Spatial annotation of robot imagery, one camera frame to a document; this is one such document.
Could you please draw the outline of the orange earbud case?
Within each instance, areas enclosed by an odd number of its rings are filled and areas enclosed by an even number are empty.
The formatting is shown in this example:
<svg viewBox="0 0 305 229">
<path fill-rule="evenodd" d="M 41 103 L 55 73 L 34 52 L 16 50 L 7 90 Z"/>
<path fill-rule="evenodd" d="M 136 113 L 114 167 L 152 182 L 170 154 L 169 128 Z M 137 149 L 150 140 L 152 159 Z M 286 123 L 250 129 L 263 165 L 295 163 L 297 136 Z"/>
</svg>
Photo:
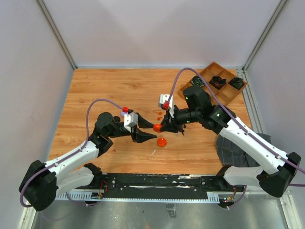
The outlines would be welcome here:
<svg viewBox="0 0 305 229">
<path fill-rule="evenodd" d="M 161 133 L 162 131 L 161 131 L 161 128 L 162 128 L 162 125 L 161 124 L 155 124 L 154 126 L 153 126 L 153 130 L 155 131 L 155 132 L 157 132 L 157 133 Z"/>
<path fill-rule="evenodd" d="M 166 144 L 167 144 L 167 141 L 166 141 L 165 138 L 160 137 L 160 138 L 157 139 L 157 145 L 159 147 L 164 147 L 164 146 L 166 146 Z"/>
</svg>

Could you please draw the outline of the black earbud case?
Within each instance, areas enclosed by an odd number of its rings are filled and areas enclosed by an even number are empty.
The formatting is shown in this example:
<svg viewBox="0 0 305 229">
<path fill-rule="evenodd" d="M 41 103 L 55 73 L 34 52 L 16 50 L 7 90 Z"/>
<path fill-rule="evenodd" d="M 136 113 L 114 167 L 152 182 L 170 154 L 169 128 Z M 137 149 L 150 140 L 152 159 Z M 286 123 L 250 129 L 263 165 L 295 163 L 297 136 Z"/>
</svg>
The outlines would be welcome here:
<svg viewBox="0 0 305 229">
<path fill-rule="evenodd" d="M 118 116 L 114 116 L 113 119 L 115 122 L 118 122 L 118 123 L 121 121 L 120 117 L 118 117 Z"/>
</svg>

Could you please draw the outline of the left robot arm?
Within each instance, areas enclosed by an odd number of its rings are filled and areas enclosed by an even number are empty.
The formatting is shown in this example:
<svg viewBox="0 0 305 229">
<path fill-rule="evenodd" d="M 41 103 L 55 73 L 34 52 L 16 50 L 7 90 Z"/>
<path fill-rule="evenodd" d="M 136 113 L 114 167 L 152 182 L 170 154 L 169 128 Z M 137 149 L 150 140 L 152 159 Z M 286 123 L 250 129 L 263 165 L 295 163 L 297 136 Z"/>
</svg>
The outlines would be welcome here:
<svg viewBox="0 0 305 229">
<path fill-rule="evenodd" d="M 29 202 L 23 206 L 43 211 L 57 196 L 71 189 L 98 188 L 102 184 L 101 175 L 79 166 L 106 153 L 113 145 L 112 138 L 130 136 L 136 143 L 156 138 L 156 135 L 141 131 L 153 126 L 138 113 L 125 114 L 124 121 L 109 112 L 101 113 L 92 134 L 80 146 L 56 159 L 36 160 L 30 164 L 19 187 L 20 200 Z"/>
</svg>

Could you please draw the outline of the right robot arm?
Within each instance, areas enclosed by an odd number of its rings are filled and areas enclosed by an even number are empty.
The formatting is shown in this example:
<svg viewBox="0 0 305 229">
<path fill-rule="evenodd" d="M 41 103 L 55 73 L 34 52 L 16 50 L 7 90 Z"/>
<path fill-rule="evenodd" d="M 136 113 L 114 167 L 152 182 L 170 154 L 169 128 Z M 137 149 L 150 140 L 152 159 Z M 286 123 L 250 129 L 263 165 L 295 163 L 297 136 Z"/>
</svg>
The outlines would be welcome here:
<svg viewBox="0 0 305 229">
<path fill-rule="evenodd" d="M 187 108 L 179 109 L 168 94 L 161 94 L 159 106 L 166 110 L 160 131 L 184 132 L 188 123 L 200 123 L 205 129 L 233 142 L 257 163 L 257 167 L 223 166 L 216 186 L 226 191 L 232 186 L 260 187 L 273 197 L 281 197 L 295 177 L 301 157 L 282 151 L 247 127 L 235 113 L 224 106 L 213 105 L 209 94 L 198 86 L 183 91 Z"/>
</svg>

